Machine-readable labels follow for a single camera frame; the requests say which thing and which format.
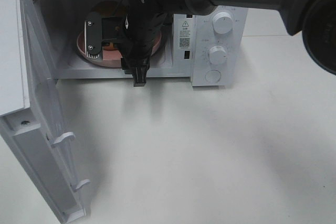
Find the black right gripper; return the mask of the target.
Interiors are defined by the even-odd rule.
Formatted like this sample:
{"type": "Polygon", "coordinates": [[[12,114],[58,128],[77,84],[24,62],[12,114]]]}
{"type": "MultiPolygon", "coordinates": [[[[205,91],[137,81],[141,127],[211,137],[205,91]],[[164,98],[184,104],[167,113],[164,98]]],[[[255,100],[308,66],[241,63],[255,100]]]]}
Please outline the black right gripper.
{"type": "Polygon", "coordinates": [[[146,85],[154,39],[167,15],[187,14],[185,0],[127,0],[127,15],[102,20],[102,45],[112,42],[123,55],[121,67],[134,87],[146,85]]]}

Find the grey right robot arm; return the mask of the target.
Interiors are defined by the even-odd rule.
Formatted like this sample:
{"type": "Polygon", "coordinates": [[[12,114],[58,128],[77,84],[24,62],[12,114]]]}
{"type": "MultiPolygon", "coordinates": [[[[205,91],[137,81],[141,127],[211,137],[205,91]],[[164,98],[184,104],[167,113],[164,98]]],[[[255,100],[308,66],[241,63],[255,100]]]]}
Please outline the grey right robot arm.
{"type": "Polygon", "coordinates": [[[101,22],[99,46],[115,44],[136,86],[146,84],[153,41],[168,14],[208,15],[216,6],[271,9],[279,12],[286,31],[302,33],[312,60],[335,73],[335,0],[128,0],[118,28],[101,22]]]}

